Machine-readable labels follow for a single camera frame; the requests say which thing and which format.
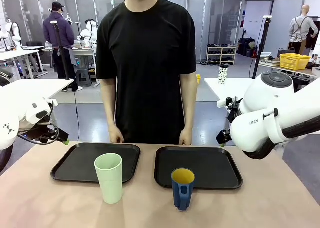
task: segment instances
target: beige tabletop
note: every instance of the beige tabletop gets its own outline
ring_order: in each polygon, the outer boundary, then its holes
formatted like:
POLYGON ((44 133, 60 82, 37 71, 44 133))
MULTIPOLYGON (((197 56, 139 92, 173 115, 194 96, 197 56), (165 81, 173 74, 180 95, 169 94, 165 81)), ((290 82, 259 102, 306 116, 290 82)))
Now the beige tabletop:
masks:
POLYGON ((264 160, 253 160, 236 147, 225 147, 242 174, 242 187, 195 190, 189 209, 180 212, 172 190, 154 179, 160 145, 139 145, 135 176, 124 185, 122 200, 109 205, 98 184, 50 177, 73 144, 37 145, 0 177, 0 227, 320 227, 320 206, 274 151, 264 160))

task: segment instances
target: yellow crate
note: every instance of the yellow crate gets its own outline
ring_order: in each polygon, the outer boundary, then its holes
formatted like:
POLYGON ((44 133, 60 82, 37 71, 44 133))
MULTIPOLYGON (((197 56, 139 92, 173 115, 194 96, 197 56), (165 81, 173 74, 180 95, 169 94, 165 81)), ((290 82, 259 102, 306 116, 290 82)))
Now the yellow crate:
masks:
POLYGON ((201 80, 201 75, 200 75, 200 74, 197 74, 197 75, 196 75, 196 79, 197 79, 198 84, 199 84, 199 83, 200 83, 200 80, 201 80))
POLYGON ((280 54, 280 67, 292 70, 305 69, 310 58, 301 54, 280 54))

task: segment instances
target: light green cup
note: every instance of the light green cup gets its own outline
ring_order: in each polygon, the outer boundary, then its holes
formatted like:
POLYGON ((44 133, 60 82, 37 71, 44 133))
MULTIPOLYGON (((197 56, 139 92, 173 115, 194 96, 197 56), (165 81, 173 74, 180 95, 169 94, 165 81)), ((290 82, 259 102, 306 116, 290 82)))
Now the light green cup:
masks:
POLYGON ((108 153, 94 161, 103 200, 108 204, 118 203, 122 198, 122 158, 108 153))

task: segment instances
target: black tray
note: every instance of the black tray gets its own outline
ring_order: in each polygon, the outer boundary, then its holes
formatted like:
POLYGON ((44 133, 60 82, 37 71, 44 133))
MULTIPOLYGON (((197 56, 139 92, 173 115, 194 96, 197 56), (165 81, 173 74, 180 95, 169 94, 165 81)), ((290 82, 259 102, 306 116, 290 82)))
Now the black tray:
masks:
POLYGON ((140 156, 140 148, 131 144, 76 144, 55 165, 51 177, 63 181, 98 183, 95 159, 106 153, 116 153, 122 157, 122 182, 131 180, 140 156))
POLYGON ((196 189, 237 189, 243 179, 231 154, 221 148, 162 147, 155 157, 154 178, 163 187, 172 188, 171 173, 188 168, 195 174, 196 189))

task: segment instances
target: man's left hand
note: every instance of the man's left hand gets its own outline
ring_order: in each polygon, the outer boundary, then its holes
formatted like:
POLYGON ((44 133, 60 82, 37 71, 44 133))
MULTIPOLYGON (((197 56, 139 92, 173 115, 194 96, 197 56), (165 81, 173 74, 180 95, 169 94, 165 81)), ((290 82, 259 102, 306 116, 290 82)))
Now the man's left hand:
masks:
POLYGON ((192 129, 185 128, 183 131, 181 131, 179 145, 182 144, 192 144, 192 129))

